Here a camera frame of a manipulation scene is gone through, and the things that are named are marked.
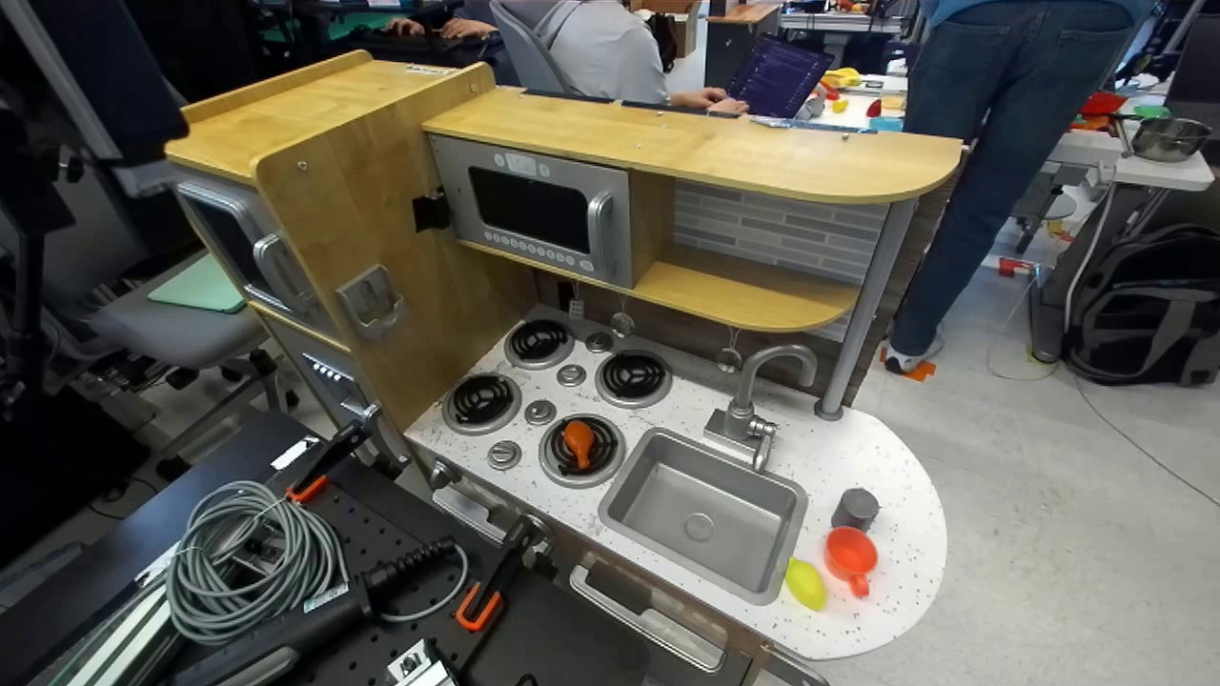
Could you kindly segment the toy kitchen playset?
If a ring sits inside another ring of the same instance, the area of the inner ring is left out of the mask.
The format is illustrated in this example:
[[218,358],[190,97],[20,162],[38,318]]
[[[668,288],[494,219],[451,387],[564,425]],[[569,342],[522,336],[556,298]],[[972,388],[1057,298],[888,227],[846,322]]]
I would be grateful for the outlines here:
[[[625,173],[635,284],[462,241],[431,136]],[[167,157],[180,183],[252,187],[326,318],[317,331],[248,298],[262,323],[346,370],[462,497],[528,518],[564,590],[598,614],[714,667],[731,650],[787,664],[864,656],[935,608],[947,553],[937,488],[848,397],[900,248],[958,173],[951,142],[528,97],[480,64],[350,51],[194,103]],[[792,556],[820,570],[823,612],[792,598],[783,570],[768,604],[748,604],[598,516],[649,432],[748,465],[706,420],[775,342],[817,354],[811,387],[792,358],[768,361],[754,413],[775,425],[763,474],[806,497]],[[587,474],[564,471],[573,420],[594,427]],[[846,488],[881,501],[861,532],[876,546],[864,598],[823,561]]]

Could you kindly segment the orange toy carrot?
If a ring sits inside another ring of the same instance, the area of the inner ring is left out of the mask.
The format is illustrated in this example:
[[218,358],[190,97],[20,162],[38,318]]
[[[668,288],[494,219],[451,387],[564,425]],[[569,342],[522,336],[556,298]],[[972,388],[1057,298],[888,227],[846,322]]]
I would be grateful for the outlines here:
[[594,427],[587,420],[573,420],[561,432],[561,445],[564,445],[564,471],[569,474],[587,474],[590,471],[590,455],[594,455]]

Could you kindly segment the toy microwave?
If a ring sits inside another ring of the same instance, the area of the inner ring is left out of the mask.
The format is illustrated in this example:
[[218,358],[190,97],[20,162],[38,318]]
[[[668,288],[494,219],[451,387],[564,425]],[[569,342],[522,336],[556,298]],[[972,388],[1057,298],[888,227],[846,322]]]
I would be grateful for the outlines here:
[[631,288],[627,177],[564,157],[431,136],[453,232],[522,258]]

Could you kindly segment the silver toy faucet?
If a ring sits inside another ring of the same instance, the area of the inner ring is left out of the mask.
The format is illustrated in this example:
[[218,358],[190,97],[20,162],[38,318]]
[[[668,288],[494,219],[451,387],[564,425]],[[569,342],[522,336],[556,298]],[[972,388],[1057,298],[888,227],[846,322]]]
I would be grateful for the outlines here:
[[801,387],[817,383],[817,354],[803,342],[763,349],[738,368],[731,399],[706,420],[706,434],[738,449],[754,474],[764,471],[775,449],[775,425],[754,413],[754,388],[758,373],[777,358],[801,368]]

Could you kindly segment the silver toy sink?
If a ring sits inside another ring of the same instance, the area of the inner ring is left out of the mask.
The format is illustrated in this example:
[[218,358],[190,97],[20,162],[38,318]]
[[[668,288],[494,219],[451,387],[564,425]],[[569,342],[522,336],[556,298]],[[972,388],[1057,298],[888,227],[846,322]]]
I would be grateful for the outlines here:
[[777,596],[803,511],[801,483],[674,432],[649,432],[598,507],[609,532],[748,604]]

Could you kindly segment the black orange clamp near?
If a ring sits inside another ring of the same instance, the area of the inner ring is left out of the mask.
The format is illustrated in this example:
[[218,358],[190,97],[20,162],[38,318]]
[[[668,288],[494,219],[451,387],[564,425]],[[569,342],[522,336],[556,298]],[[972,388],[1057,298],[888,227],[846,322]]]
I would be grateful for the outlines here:
[[522,570],[524,549],[536,543],[528,518],[513,518],[484,580],[477,580],[453,612],[462,633],[489,633],[508,612],[508,587]]

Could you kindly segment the black orange clamp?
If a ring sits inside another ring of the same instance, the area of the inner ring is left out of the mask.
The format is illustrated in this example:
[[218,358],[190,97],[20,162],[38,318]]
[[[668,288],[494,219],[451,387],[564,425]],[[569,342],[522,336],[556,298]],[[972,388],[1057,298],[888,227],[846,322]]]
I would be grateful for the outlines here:
[[513,518],[484,580],[477,580],[453,612],[462,633],[489,633],[508,612],[508,587],[522,570],[524,549],[536,543],[528,518]]
[[346,425],[323,455],[287,488],[287,504],[311,504],[326,488],[326,474],[346,462],[360,443],[370,443],[373,420]]

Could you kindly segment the yellow toy lemon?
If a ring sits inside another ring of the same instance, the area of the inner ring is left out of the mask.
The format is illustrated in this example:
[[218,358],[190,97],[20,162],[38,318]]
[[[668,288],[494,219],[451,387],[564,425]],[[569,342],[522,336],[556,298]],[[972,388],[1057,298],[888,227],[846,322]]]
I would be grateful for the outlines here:
[[783,587],[787,587],[792,598],[796,598],[801,608],[806,608],[806,612],[823,612],[823,608],[828,608],[828,582],[823,582],[820,570],[806,565],[806,561],[801,561],[801,556],[792,556],[792,561],[783,565]]

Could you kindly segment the purple laptop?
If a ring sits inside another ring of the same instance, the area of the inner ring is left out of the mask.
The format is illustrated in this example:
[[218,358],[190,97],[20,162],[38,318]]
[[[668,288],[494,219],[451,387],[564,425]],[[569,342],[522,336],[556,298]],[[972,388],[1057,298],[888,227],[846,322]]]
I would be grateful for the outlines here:
[[831,62],[817,51],[763,40],[736,82],[736,97],[754,116],[792,119],[828,69]]

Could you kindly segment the black orange clamp far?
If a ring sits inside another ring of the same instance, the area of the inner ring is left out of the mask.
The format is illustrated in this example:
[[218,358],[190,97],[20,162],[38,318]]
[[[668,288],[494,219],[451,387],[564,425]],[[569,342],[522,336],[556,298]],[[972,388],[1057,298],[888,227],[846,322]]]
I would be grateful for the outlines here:
[[287,488],[287,504],[311,504],[326,488],[326,474],[346,462],[360,443],[370,443],[373,420],[346,425],[323,455]]

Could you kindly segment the toy oven door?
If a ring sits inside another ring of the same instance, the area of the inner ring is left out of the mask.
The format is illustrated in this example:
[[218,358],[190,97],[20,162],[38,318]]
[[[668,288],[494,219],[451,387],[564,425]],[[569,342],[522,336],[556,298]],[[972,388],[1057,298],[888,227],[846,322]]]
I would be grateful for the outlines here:
[[190,177],[175,187],[187,222],[207,232],[248,298],[326,331],[326,318],[276,222],[252,187]]

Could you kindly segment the standing person in jeans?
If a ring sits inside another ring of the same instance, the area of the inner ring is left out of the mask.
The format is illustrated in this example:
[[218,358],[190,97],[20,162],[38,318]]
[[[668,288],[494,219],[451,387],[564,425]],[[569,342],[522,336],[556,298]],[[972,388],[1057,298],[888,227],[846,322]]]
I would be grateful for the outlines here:
[[961,136],[972,154],[895,308],[888,373],[913,373],[935,358],[947,305],[1151,9],[1156,0],[927,0],[904,130]]

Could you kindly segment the black backpack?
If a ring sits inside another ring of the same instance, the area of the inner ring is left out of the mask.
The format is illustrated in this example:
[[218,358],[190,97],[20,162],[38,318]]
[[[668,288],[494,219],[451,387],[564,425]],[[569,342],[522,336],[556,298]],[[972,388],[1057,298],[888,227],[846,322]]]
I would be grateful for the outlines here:
[[1099,387],[1208,387],[1220,373],[1220,232],[1115,241],[1082,279],[1063,361]]

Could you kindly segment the grey office chair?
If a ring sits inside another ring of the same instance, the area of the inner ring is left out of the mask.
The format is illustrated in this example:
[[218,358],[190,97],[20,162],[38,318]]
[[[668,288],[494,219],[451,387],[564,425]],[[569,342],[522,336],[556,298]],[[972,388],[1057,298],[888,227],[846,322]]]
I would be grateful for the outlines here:
[[3,243],[29,352],[218,368],[259,323],[175,197],[187,134],[124,0],[0,0]]

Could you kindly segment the metal bowl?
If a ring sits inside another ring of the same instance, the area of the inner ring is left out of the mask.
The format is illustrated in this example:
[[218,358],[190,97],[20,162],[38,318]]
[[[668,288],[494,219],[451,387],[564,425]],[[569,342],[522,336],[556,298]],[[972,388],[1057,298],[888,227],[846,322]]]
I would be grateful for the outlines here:
[[1139,162],[1179,163],[1202,154],[1203,142],[1208,142],[1208,125],[1197,119],[1156,119],[1137,130],[1130,154]]

